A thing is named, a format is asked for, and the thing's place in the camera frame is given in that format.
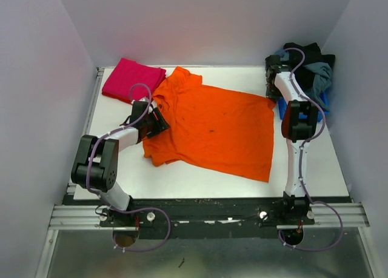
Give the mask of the orange t-shirt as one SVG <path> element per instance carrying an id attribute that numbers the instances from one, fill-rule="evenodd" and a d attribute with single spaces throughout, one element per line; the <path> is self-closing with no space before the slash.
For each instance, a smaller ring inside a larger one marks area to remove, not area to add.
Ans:
<path id="1" fill-rule="evenodd" d="M 143 141 L 156 167 L 184 161 L 268 182 L 274 146 L 275 104 L 250 93 L 204 85 L 202 76 L 176 67 L 153 92 L 169 129 Z"/>

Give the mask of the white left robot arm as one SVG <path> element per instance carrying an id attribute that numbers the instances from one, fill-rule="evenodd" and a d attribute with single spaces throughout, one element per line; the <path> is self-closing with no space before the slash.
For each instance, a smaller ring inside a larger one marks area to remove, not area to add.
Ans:
<path id="1" fill-rule="evenodd" d="M 81 137 L 72 166 L 71 181 L 116 209 L 113 218 L 120 226 L 129 226 L 135 215 L 129 208 L 132 197 L 116 181 L 119 153 L 169 128 L 159 107 L 148 101 L 135 101 L 131 115 L 119 128 L 100 137 L 89 134 Z"/>

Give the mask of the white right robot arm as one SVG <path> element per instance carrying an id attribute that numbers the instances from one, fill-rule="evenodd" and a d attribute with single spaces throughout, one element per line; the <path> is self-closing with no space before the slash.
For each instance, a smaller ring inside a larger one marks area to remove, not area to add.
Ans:
<path id="1" fill-rule="evenodd" d="M 303 176 L 306 173 L 307 141 L 315 135 L 318 109 L 309 101 L 291 69 L 281 62 L 279 55 L 266 57 L 265 68 L 266 97 L 273 102 L 282 98 L 287 104 L 281 123 L 281 134 L 286 140 L 288 154 L 284 195 L 302 198 L 306 196 Z"/>

